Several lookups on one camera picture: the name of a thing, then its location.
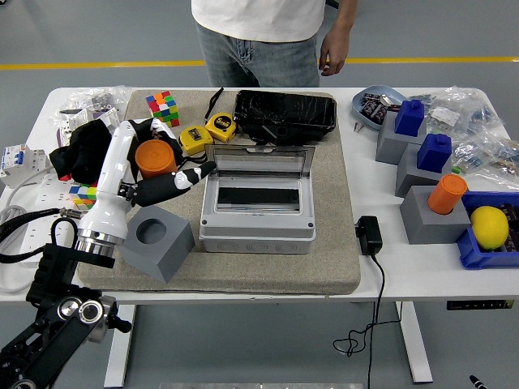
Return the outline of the person's left hand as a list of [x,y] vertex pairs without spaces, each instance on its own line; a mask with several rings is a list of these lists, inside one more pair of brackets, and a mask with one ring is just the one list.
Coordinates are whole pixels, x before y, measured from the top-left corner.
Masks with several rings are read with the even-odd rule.
[[345,65],[349,53],[349,37],[326,36],[320,49],[319,69],[322,76],[337,75]]

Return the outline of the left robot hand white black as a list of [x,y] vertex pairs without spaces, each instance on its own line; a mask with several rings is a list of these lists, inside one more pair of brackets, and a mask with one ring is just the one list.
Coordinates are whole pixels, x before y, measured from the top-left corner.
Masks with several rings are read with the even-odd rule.
[[136,148],[155,135],[175,140],[157,118],[124,121],[115,129],[98,179],[97,200],[79,221],[77,250],[111,255],[127,238],[127,213],[134,205],[147,207],[183,195],[216,168],[215,162],[207,161],[193,169],[139,181]]

